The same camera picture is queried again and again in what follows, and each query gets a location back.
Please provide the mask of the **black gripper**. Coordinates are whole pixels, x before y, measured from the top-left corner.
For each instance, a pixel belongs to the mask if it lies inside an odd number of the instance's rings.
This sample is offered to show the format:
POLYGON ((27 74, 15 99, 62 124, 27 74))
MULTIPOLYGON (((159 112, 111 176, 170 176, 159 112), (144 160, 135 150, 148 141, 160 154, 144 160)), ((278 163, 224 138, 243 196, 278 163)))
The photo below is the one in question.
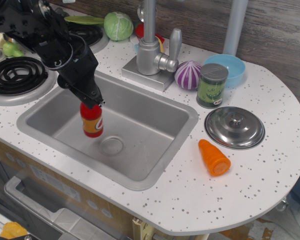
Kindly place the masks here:
POLYGON ((34 50, 45 67, 58 72, 61 88, 69 89, 89 109, 105 105, 94 78, 98 61, 82 37, 72 34, 70 41, 45 41, 34 50))

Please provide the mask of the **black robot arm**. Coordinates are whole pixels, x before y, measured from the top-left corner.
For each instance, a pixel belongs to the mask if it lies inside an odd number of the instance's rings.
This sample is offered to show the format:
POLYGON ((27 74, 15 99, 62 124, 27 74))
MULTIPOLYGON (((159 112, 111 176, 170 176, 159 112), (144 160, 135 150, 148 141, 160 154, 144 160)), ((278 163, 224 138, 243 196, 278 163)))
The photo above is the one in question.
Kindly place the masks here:
POLYGON ((0 0, 0 33, 36 53, 46 68, 58 72, 58 85, 89 109, 105 104, 95 81, 97 59, 47 0, 0 0))

